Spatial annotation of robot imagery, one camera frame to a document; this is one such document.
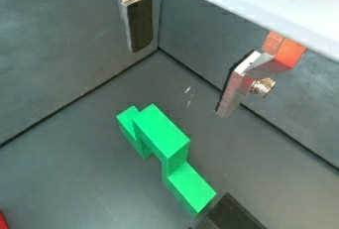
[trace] bolt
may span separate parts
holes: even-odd
[[[266,98],[274,86],[275,86],[275,81],[271,80],[270,78],[264,78],[252,83],[251,93],[256,93],[259,96]]]

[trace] red object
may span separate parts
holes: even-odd
[[[303,45],[275,32],[268,32],[262,49],[290,68],[295,67],[306,51]]]
[[[8,229],[6,218],[1,213],[0,213],[0,229]]]

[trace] green block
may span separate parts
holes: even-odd
[[[162,162],[163,175],[187,161],[190,138],[152,104],[134,117],[135,132]]]
[[[118,116],[120,131],[142,158],[152,153],[162,162],[162,179],[192,216],[204,209],[216,192],[187,163],[190,138],[152,104],[132,106]]]
[[[118,119],[119,129],[122,131],[124,138],[128,140],[130,144],[132,145],[140,157],[146,159],[152,154],[152,151],[144,145],[143,141],[136,136],[134,131],[132,118],[138,114],[139,114],[139,110],[136,109],[135,106],[131,106],[116,116],[116,119]]]
[[[176,199],[191,215],[196,216],[204,209],[207,203],[216,196],[216,192],[188,163],[184,163],[182,167],[168,175],[168,182],[170,190],[176,196]]]

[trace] gray wall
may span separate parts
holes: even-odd
[[[159,47],[220,89],[267,30],[203,0],[163,0]],[[339,167],[339,64],[308,51],[296,68],[275,76],[267,99],[246,105],[287,135]]]
[[[127,49],[116,0],[0,0],[0,144],[158,48]]]

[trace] gray floor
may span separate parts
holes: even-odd
[[[338,229],[339,173],[255,115],[214,112],[219,92],[162,52],[0,149],[0,208],[14,229],[194,228],[123,139],[115,115],[156,103],[192,139],[190,163],[271,229]]]

